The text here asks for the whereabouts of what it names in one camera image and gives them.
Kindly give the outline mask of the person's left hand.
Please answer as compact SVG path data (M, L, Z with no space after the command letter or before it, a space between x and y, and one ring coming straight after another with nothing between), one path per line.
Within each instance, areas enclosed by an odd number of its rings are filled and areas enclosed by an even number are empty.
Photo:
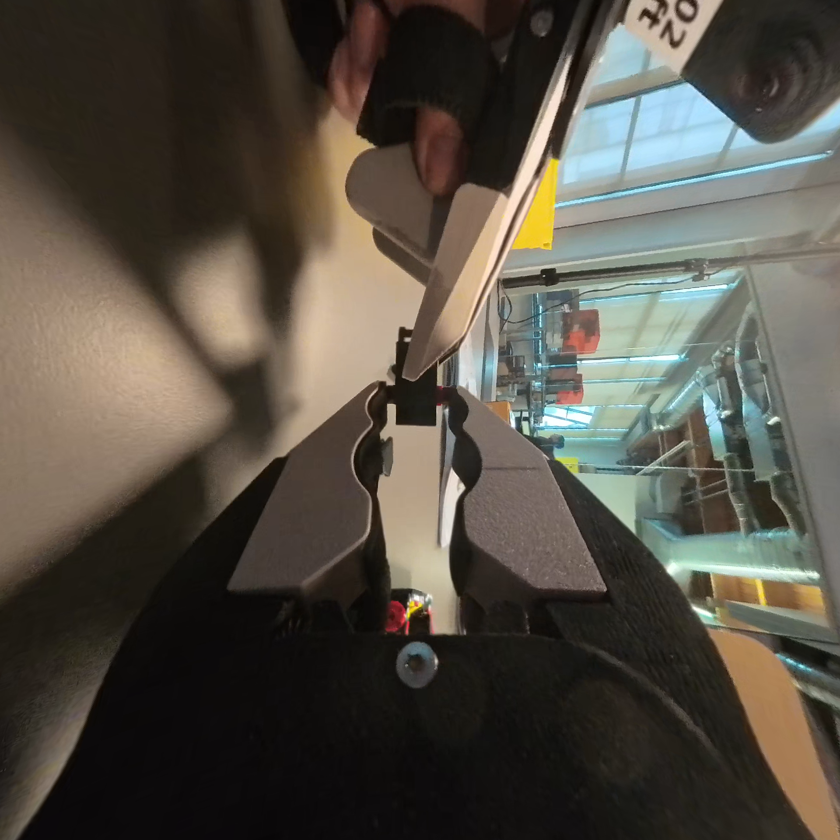
M388 14L375 2L352 2L327 80L331 104L348 123L359 121L390 26ZM414 129L413 157L421 183L433 196L451 195L463 181L468 157L458 121L435 108L417 108Z

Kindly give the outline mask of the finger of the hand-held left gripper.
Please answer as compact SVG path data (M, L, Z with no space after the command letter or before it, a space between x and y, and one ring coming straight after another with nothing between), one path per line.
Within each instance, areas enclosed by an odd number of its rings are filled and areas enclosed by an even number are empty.
M413 327L404 375L457 350L518 235L532 191L557 158L610 34L608 12L523 12L469 140Z

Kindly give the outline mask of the red black yellow brick model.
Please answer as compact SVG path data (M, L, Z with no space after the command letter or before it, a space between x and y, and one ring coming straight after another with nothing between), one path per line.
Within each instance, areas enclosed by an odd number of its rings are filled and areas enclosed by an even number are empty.
M385 616L385 632L391 635L431 635L434 632L434 598L415 588L391 592Z

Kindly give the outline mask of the yellow plastic bin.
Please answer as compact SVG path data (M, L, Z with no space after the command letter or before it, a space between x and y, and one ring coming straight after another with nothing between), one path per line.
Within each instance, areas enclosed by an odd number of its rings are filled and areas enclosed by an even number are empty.
M559 161L549 158L539 185L530 197L528 211L520 225L512 250L551 250L559 176Z

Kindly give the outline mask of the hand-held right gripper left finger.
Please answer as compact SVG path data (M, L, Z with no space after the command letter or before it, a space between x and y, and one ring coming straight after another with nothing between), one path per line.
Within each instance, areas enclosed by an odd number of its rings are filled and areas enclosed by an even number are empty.
M378 498L387 386L375 381L292 449L227 583L300 612L336 604L382 632L391 573Z

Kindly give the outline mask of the black monitor stand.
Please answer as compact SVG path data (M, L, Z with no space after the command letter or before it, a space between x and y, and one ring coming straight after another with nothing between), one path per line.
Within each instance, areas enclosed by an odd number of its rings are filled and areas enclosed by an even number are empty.
M531 287L552 288L558 285L580 285L597 280L694 275L698 272L708 270L710 266L711 261L709 259L695 258L601 269L559 269L556 267L546 267L527 275L504 276L501 279L501 285L506 290L519 290Z

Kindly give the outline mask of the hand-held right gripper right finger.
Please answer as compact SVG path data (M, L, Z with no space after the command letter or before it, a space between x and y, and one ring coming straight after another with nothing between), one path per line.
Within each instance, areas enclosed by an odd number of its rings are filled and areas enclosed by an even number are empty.
M460 632L534 632L550 606L601 604L607 587L534 444L463 387L446 391L463 484L449 544Z

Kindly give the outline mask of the black brick with red pins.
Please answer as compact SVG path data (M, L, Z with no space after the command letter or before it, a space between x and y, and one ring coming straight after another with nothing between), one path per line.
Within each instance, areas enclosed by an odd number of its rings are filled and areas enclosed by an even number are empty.
M405 378L404 366L410 349L413 330L399 328L395 343L395 361L390 368L392 384L388 386L389 403L395 406L395 423L401 426L433 427L437 410L449 404L453 386L453 365L450 360L435 363L418 379Z

